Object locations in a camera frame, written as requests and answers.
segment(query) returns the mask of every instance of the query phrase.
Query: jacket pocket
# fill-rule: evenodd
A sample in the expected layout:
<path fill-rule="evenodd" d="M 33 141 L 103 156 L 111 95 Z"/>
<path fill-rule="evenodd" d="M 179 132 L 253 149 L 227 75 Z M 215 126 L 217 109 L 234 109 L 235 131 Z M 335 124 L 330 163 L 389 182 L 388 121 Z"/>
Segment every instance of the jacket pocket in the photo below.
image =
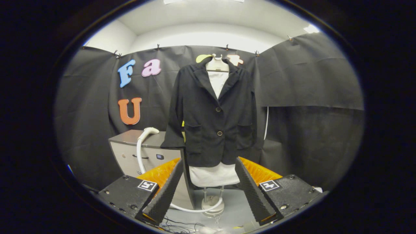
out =
<path fill-rule="evenodd" d="M 185 150 L 187 153 L 201 153 L 201 125 L 185 125 Z"/>
<path fill-rule="evenodd" d="M 237 125 L 237 149 L 246 149 L 253 145 L 253 125 Z"/>

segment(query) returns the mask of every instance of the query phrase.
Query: black fabric backdrop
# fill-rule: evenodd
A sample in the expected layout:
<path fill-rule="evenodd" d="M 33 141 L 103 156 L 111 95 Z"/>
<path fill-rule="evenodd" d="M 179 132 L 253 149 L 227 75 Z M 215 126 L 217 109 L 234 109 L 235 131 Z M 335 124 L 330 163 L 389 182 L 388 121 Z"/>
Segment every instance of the black fabric backdrop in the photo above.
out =
<path fill-rule="evenodd" d="M 68 64 L 57 91 L 55 128 L 64 161 L 84 185 L 103 189 L 122 172 L 111 152 L 108 93 L 116 61 L 111 53 L 81 49 Z"/>
<path fill-rule="evenodd" d="M 269 107 L 260 164 L 332 190 L 354 160 L 364 129 L 354 69 L 322 33 L 275 45 L 257 64 L 259 105 Z"/>
<path fill-rule="evenodd" d="M 108 139 L 130 129 L 165 131 L 176 74 L 199 55 L 239 55 L 254 76 L 258 139 L 248 158 L 281 175 L 332 189 L 354 159 L 363 127 L 358 79 L 334 44 L 315 33 L 255 54 L 219 47 L 162 47 L 124 55 L 85 47 L 73 58 L 58 87 L 55 126 L 59 147 L 76 178 L 102 189 L 121 176 Z M 131 59 L 131 82 L 120 88 L 118 69 Z M 144 64 L 160 60 L 161 72 L 143 77 Z M 118 101 L 139 97 L 140 120 L 124 124 Z M 267 138 L 264 132 L 269 117 Z"/>

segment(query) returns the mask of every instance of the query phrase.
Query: mannequin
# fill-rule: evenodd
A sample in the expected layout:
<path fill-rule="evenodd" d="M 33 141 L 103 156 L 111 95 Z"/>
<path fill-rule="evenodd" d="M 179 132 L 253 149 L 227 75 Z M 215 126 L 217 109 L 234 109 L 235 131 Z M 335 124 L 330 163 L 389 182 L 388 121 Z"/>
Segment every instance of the mannequin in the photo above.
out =
<path fill-rule="evenodd" d="M 228 79 L 230 68 L 228 64 L 222 61 L 222 55 L 221 57 L 216 57 L 216 54 L 212 54 L 212 56 L 213 59 L 206 64 L 206 70 L 208 72 L 208 76 L 214 89 L 215 95 L 218 98 L 226 80 Z M 225 185 L 237 184 L 240 182 L 237 173 L 235 172 L 235 164 L 225 165 L 220 162 L 217 166 L 214 167 L 190 166 L 189 172 L 192 183 L 198 187 L 202 187 L 204 190 L 204 200 L 202 202 L 202 206 L 206 206 L 206 208 L 214 205 L 218 201 L 218 198 L 222 197 Z M 220 196 L 211 196 L 210 199 L 207 199 L 207 187 L 218 186 L 221 186 Z"/>
<path fill-rule="evenodd" d="M 203 210 L 220 199 L 207 199 L 207 187 L 221 186 L 222 196 L 225 185 L 240 182 L 235 159 L 252 153 L 256 129 L 254 86 L 247 70 L 215 54 L 180 68 L 161 148 L 186 148 L 191 182 L 204 188 Z M 223 208 L 222 204 L 204 214 L 216 216 Z"/>

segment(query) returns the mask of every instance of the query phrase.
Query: white wall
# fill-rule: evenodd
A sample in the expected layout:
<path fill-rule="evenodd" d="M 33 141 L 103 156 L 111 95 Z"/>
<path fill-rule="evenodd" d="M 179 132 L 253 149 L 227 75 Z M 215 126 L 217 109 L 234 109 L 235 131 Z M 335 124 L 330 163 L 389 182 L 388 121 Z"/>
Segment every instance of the white wall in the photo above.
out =
<path fill-rule="evenodd" d="M 92 36 L 85 45 L 123 55 L 177 45 L 206 45 L 260 53 L 286 39 L 256 29 L 226 24 L 186 24 L 166 27 L 137 36 L 115 20 Z"/>
<path fill-rule="evenodd" d="M 118 50 L 117 54 L 126 55 L 130 53 L 130 47 L 136 38 L 137 35 L 133 31 L 120 21 L 115 20 L 104 26 L 84 45 L 113 53 Z"/>
<path fill-rule="evenodd" d="M 186 24 L 166 27 L 139 35 L 129 53 L 177 45 L 206 45 L 260 53 L 286 39 L 275 35 L 227 24 Z"/>

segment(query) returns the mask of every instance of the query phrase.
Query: clip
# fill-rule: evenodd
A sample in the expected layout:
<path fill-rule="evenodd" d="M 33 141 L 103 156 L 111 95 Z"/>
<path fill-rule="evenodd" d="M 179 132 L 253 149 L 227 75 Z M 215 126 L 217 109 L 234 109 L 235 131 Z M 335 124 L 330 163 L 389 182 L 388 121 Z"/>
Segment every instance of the clip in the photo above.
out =
<path fill-rule="evenodd" d="M 86 43 L 86 44 L 82 47 L 82 49 L 85 49 L 85 47 L 88 45 L 88 43 L 89 43 L 89 42 L 87 42 L 87 43 Z"/>

